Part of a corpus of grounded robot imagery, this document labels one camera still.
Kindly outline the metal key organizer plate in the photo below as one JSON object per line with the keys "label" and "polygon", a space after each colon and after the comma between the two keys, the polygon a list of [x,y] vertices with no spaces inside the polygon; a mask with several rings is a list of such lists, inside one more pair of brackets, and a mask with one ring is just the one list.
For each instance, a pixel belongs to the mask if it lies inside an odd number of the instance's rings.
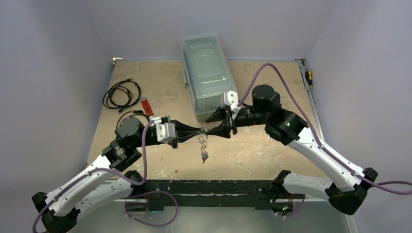
{"label": "metal key organizer plate", "polygon": [[198,142],[201,145],[201,157],[202,157],[202,164],[205,163],[205,161],[209,158],[208,152],[207,152],[207,141],[203,136],[199,136]]}

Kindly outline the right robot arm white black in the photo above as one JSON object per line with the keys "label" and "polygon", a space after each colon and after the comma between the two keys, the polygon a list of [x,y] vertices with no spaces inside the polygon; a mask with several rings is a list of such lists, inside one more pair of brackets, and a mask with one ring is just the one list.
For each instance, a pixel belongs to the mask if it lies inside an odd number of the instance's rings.
{"label": "right robot arm white black", "polygon": [[217,110],[207,122],[219,122],[207,135],[230,138],[239,127],[263,125],[266,134],[309,159],[325,177],[281,171],[273,181],[274,198],[292,194],[327,200],[336,210],[353,215],[377,178],[372,168],[362,168],[342,157],[325,142],[298,114],[282,108],[280,94],[266,84],[252,90],[252,104],[238,107],[237,93],[223,92]]}

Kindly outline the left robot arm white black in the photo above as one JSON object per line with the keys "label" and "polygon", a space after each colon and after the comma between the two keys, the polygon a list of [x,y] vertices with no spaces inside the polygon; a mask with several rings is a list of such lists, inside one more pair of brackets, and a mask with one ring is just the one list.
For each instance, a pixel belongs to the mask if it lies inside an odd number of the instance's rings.
{"label": "left robot arm white black", "polygon": [[89,166],[59,188],[32,196],[38,211],[32,232],[41,221],[48,233],[67,233],[80,216],[108,202],[142,197],[148,176],[147,146],[169,144],[175,149],[204,132],[168,116],[155,117],[146,125],[135,116],[123,119],[115,139]]}

